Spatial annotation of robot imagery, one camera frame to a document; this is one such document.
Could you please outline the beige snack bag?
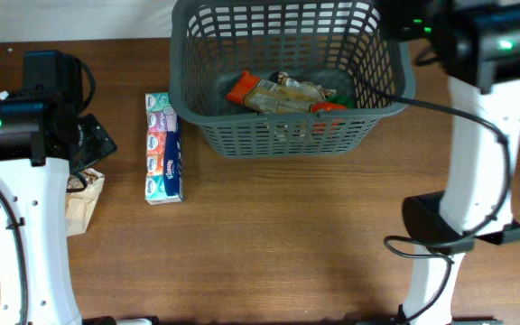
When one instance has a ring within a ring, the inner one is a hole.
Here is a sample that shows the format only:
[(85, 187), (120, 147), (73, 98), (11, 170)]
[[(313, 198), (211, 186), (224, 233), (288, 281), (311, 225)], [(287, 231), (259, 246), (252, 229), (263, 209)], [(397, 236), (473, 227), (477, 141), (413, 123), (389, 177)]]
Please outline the beige snack bag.
[(66, 194), (67, 236), (84, 234), (103, 190), (105, 175), (88, 168), (70, 175)]
[(289, 76), (286, 72), (280, 71), (277, 74), (278, 84), (282, 87), (295, 88), (303, 95), (313, 98), (317, 101), (325, 101), (327, 98), (337, 94), (336, 89), (324, 88), (321, 85), (313, 84), (309, 81), (302, 81)]

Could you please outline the Kleenex tissue multipack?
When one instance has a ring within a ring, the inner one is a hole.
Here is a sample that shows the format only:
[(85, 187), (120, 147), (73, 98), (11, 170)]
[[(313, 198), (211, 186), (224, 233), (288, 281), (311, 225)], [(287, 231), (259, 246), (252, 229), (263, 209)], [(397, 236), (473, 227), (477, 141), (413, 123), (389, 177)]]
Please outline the Kleenex tissue multipack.
[(144, 197), (150, 205), (183, 201), (181, 120), (168, 93), (145, 95), (147, 121)]

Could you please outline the red orange pasta packet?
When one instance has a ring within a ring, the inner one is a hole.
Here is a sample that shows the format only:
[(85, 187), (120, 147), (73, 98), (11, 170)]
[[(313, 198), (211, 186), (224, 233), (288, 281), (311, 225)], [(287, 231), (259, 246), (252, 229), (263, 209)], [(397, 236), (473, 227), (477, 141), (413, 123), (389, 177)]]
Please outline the red orange pasta packet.
[(226, 100), (262, 114), (319, 113), (346, 110), (342, 105), (317, 101), (295, 88), (278, 84), (276, 72), (270, 79), (257, 77), (244, 70), (238, 82), (226, 94)]

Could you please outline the green lid jar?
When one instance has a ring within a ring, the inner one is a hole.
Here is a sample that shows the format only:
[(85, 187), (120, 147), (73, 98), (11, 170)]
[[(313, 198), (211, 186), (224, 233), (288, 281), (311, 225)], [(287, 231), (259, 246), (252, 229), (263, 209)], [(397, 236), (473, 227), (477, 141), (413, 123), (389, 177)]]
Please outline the green lid jar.
[(336, 104), (336, 105), (342, 105), (346, 108), (353, 109), (356, 107), (355, 101), (353, 100), (353, 97), (351, 96), (345, 96), (345, 95), (334, 95), (328, 98), (328, 101), (330, 103)]

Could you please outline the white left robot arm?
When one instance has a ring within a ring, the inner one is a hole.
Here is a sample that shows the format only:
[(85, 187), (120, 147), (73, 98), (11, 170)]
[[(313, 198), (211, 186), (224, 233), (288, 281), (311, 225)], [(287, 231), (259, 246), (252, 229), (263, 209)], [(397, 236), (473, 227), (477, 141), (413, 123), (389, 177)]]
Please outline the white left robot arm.
[(70, 176), (114, 153), (85, 112), (96, 81), (80, 59), (28, 51), (23, 87), (0, 99), (0, 323), (80, 324), (71, 285)]

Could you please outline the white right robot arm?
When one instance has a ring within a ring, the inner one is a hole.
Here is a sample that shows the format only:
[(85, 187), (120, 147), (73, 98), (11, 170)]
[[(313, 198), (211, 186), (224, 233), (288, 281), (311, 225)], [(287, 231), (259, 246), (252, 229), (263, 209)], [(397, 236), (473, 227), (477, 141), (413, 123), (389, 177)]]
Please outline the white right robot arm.
[(462, 260), (479, 240), (520, 240), (511, 182), (520, 145), (520, 3), (382, 1), (392, 40), (425, 39), (449, 78), (452, 142), (447, 187), (406, 198), (402, 212), (414, 250), (400, 324), (449, 324)]

